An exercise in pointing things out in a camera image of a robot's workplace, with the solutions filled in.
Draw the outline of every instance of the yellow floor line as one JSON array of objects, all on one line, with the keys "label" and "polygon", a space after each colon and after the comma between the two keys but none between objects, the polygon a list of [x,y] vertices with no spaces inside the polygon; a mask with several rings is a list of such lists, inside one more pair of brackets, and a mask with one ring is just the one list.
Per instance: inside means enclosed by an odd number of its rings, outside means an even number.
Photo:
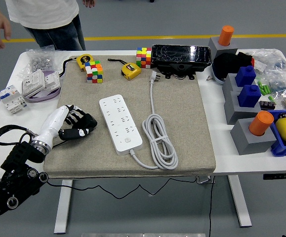
[{"label": "yellow floor line", "polygon": [[[101,40],[185,40],[185,39],[209,39],[219,35],[181,35],[181,36],[111,36],[111,37],[85,37],[85,41]],[[233,38],[286,38],[286,34],[259,34],[259,35],[233,35]],[[34,42],[34,39],[2,40],[5,43]]]}]

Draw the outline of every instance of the orange cap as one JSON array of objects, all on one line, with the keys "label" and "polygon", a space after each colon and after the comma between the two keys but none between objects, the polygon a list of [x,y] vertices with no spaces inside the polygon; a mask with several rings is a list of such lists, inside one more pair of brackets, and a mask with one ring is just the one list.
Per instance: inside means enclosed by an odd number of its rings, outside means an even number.
[{"label": "orange cap", "polygon": [[273,123],[274,118],[268,111],[260,111],[249,125],[250,132],[255,136],[262,136]]},{"label": "orange cap", "polygon": [[233,33],[234,33],[234,27],[223,26],[220,38],[218,39],[218,43],[221,46],[229,46]]}]

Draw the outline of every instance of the blue cube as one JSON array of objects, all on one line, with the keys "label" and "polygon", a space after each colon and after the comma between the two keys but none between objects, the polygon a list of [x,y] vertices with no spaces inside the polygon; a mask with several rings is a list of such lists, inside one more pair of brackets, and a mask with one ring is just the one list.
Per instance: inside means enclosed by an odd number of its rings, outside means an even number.
[{"label": "blue cube", "polygon": [[256,78],[256,73],[253,66],[240,67],[237,75],[235,76],[236,84],[238,87],[243,87],[244,85],[251,85],[253,80]]},{"label": "blue cube", "polygon": [[240,107],[253,108],[257,104],[261,93],[258,85],[244,85],[238,96]]}]

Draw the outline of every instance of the white t-shirt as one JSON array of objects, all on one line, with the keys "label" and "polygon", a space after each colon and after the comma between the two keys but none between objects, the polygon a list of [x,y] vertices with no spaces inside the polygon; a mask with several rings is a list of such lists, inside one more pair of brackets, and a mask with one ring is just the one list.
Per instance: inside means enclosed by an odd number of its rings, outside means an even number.
[{"label": "white t-shirt", "polygon": [[68,25],[78,15],[76,0],[5,0],[11,21],[33,29]]}]

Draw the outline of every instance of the gray mat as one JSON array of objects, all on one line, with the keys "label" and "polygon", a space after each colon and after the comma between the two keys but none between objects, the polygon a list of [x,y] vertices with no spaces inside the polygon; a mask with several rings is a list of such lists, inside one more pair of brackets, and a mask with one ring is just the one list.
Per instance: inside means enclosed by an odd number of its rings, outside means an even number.
[{"label": "gray mat", "polygon": [[143,139],[143,148],[136,156],[145,164],[154,166],[149,140],[142,121],[152,112],[150,105],[151,69],[131,81],[121,76],[122,64],[109,62],[118,58],[135,62],[135,56],[95,56],[103,67],[103,83],[86,82],[76,61],[67,64],[58,107],[77,105],[97,121],[96,129],[85,139],[69,141],[54,148],[47,155],[44,170],[50,178],[86,177],[142,177],[209,175],[215,170],[215,157],[204,113],[197,80],[178,80],[174,77],[154,84],[155,113],[165,122],[167,134],[179,157],[175,170],[148,170],[141,167],[130,154],[119,156],[99,107],[99,100],[120,94],[134,119]]}]

